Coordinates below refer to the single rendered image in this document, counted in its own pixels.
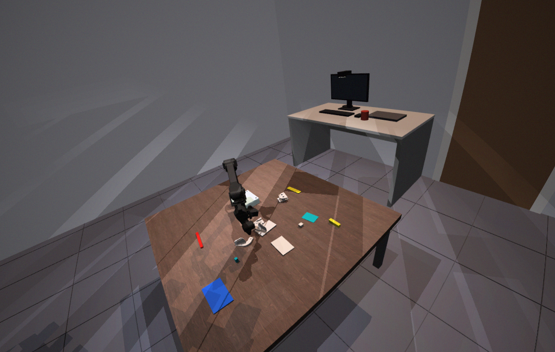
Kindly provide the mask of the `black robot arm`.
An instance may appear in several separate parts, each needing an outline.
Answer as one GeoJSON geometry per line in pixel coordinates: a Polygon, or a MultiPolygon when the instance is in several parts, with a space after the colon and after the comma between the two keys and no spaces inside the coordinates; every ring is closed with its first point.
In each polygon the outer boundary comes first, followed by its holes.
{"type": "Polygon", "coordinates": [[[228,172],[229,176],[229,199],[231,201],[232,206],[235,206],[235,214],[236,218],[240,221],[245,220],[248,218],[252,219],[254,216],[258,216],[259,210],[256,210],[252,206],[248,206],[248,213],[246,210],[246,195],[245,189],[242,185],[238,182],[237,176],[235,171],[237,170],[237,162],[235,158],[226,159],[222,163],[223,169],[228,172]],[[234,201],[232,203],[232,200],[234,201]]]}

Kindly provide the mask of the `blue flat rectangular plate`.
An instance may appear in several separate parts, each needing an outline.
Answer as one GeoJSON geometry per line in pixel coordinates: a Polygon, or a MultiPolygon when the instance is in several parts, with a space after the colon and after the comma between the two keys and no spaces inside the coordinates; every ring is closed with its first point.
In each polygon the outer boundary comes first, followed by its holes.
{"type": "Polygon", "coordinates": [[[210,283],[210,285],[202,288],[202,292],[208,300],[208,304],[211,307],[213,314],[216,314],[219,310],[223,309],[234,300],[221,278],[218,278],[214,282],[210,283]]]}

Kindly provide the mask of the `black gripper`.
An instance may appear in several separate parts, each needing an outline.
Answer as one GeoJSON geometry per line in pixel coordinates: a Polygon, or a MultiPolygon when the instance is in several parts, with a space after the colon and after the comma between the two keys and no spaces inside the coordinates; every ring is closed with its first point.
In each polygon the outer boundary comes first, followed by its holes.
{"type": "MultiPolygon", "coordinates": [[[[248,215],[248,218],[249,218],[249,215],[248,215]]],[[[248,218],[242,221],[239,220],[239,222],[242,224],[242,229],[244,230],[244,232],[251,235],[252,229],[255,228],[255,224],[251,220],[249,221],[248,218]]]]}

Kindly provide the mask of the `teal flat plate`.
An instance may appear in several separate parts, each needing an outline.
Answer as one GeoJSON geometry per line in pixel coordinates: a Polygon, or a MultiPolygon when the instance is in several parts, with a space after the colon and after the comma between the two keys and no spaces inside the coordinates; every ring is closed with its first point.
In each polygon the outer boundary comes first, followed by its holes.
{"type": "Polygon", "coordinates": [[[309,222],[314,223],[317,220],[318,216],[315,216],[307,212],[302,218],[308,220],[309,222]]]}

